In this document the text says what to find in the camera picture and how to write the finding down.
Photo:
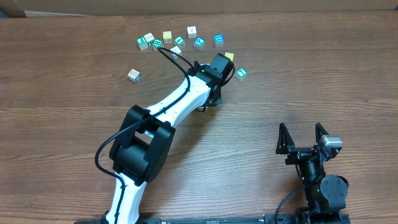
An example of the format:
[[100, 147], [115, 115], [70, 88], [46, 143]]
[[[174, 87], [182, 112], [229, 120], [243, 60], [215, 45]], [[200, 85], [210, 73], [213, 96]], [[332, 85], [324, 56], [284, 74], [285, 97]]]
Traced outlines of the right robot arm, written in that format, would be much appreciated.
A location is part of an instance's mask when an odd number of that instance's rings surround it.
[[342, 150], [343, 141], [331, 136], [324, 127], [315, 125], [315, 144], [312, 147], [296, 147], [284, 123], [279, 124], [279, 138], [276, 154], [285, 154], [287, 165], [294, 165], [302, 186], [286, 196], [278, 205], [274, 222], [278, 222], [283, 204], [294, 195], [304, 192], [306, 206], [298, 208], [290, 221], [292, 223], [349, 223], [348, 215], [342, 214], [346, 208], [348, 181], [340, 175], [327, 175], [324, 163], [337, 156]]

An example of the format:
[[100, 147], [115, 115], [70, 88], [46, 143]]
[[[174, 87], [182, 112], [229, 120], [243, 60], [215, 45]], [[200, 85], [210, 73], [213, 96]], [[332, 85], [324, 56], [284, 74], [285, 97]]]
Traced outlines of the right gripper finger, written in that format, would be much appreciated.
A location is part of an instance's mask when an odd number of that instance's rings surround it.
[[315, 135], [316, 135], [316, 141], [315, 142], [319, 143], [320, 140], [321, 140], [321, 137], [323, 135], [328, 135], [328, 132], [324, 129], [324, 127], [320, 123], [317, 123], [315, 125]]
[[279, 124], [279, 137], [276, 146], [276, 154], [289, 154], [295, 147], [294, 141], [284, 123]]

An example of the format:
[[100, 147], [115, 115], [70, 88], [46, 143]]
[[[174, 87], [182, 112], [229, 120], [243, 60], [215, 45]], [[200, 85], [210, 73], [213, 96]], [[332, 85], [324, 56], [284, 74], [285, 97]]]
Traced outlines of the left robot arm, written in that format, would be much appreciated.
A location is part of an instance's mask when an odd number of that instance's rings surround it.
[[144, 189], [165, 164], [176, 127], [197, 108], [221, 104], [221, 88], [230, 73], [234, 73], [233, 62], [217, 54], [209, 64], [191, 65], [183, 82], [162, 101], [129, 109], [119, 131], [102, 143], [112, 145], [109, 174], [116, 179], [116, 188], [101, 223], [137, 223]]

